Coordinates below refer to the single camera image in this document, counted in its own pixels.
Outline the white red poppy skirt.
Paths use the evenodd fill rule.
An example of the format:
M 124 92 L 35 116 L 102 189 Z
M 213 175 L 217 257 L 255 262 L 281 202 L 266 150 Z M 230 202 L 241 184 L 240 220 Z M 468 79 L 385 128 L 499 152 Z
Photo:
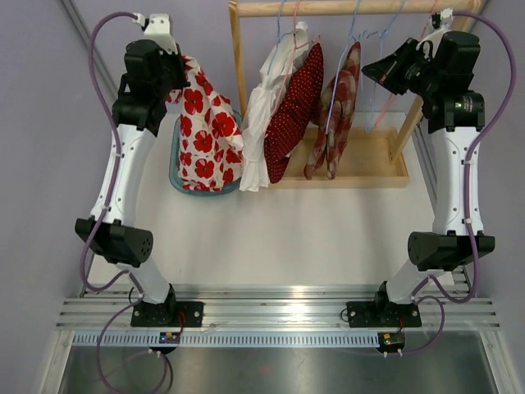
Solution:
M 231 101 L 220 94 L 192 57 L 183 57 L 183 89 L 167 102 L 180 106 L 174 126 L 170 180 L 181 193 L 220 195 L 237 189 L 243 169 L 243 137 Z

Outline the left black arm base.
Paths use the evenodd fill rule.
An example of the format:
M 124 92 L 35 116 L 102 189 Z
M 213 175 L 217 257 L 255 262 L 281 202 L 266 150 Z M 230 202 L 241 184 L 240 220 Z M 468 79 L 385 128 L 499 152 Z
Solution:
M 134 328 L 200 328 L 203 324 L 204 303 L 176 301 L 170 306 L 141 302 L 134 307 L 130 325 Z

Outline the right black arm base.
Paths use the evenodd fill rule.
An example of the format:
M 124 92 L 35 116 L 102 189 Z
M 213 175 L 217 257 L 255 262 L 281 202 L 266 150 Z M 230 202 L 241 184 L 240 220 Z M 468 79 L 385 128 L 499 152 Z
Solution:
M 422 320 L 414 304 L 387 303 L 383 308 L 373 301 L 350 301 L 346 304 L 351 328 L 420 328 Z

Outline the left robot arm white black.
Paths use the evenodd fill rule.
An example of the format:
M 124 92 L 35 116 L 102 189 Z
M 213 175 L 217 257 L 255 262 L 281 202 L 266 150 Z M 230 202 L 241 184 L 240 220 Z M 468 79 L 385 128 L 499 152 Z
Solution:
M 168 300 L 171 287 L 153 262 L 153 233 L 135 225 L 136 202 L 145 163 L 167 114 L 166 101 L 176 89 L 189 86 L 179 44 L 171 48 L 153 39 L 126 47 L 126 72 L 109 110 L 112 143 L 98 199 L 75 232 L 88 252 L 128 275 L 151 304 L 149 316 L 160 326 L 175 322 L 178 307 Z

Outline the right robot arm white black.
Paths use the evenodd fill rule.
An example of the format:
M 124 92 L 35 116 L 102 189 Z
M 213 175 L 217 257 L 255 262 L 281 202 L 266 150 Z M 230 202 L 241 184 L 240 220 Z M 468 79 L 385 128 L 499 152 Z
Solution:
M 477 139 L 485 125 L 484 98 L 469 88 L 480 53 L 476 35 L 445 32 L 438 39 L 407 39 L 362 73 L 392 94 L 419 96 L 436 160 L 436 206 L 429 232 L 413 232 L 409 259 L 381 285 L 373 318 L 391 325 L 428 283 L 460 265 L 478 264 L 495 248 L 477 210 Z

